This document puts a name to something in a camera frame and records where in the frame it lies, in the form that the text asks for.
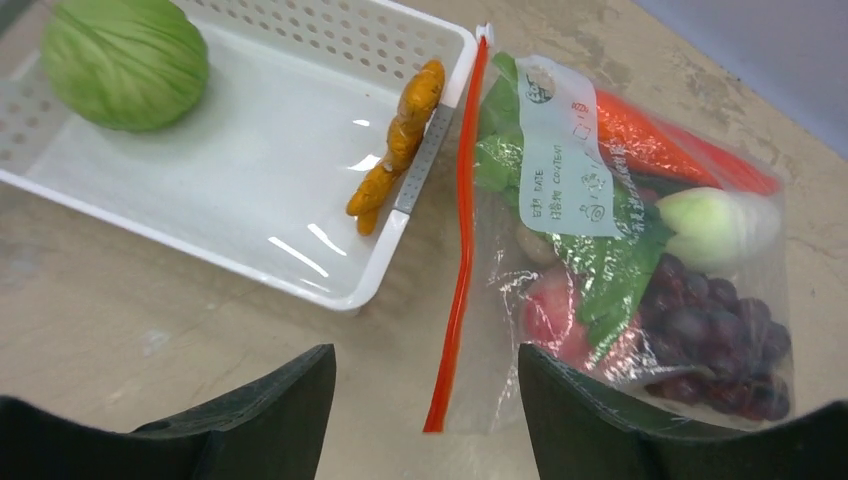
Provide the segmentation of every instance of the turmeric root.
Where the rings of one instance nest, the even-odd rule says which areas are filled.
[[[356,231],[359,232],[360,235],[368,236],[374,233],[374,229],[377,228],[377,219],[380,216],[380,209],[375,208],[374,210],[369,210],[358,217],[356,217]]]
[[[365,175],[347,204],[347,214],[358,217],[356,228],[361,235],[374,231],[380,207],[395,181],[412,165],[444,86],[445,67],[438,60],[430,60],[404,88],[397,115],[389,125],[388,153]]]

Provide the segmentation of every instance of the white printed label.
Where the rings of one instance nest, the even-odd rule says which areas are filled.
[[[595,88],[551,60],[516,60],[524,157],[518,211],[537,232],[619,237],[612,172],[598,150]]]

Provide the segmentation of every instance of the ziplock bag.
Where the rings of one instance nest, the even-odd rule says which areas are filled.
[[[684,419],[755,429],[789,417],[780,180],[547,58],[489,61],[487,41],[424,430],[520,419],[522,342]]]

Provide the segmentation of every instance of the white basket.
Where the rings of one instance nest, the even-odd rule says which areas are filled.
[[[376,293],[409,209],[386,208],[380,230],[362,238],[347,199],[385,153],[404,85],[432,57],[448,72],[443,120],[425,139],[438,149],[434,130],[443,134],[459,101],[474,37],[385,0],[174,3],[206,38],[212,74],[196,111],[155,134],[104,130],[70,113],[38,62],[48,9],[18,18],[0,43],[0,71],[15,64],[0,84],[0,180],[356,311]]]

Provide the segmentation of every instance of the perforated basket side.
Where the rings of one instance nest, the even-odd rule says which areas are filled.
[[[465,38],[373,0],[174,0],[190,16],[393,91],[431,58],[450,76]]]

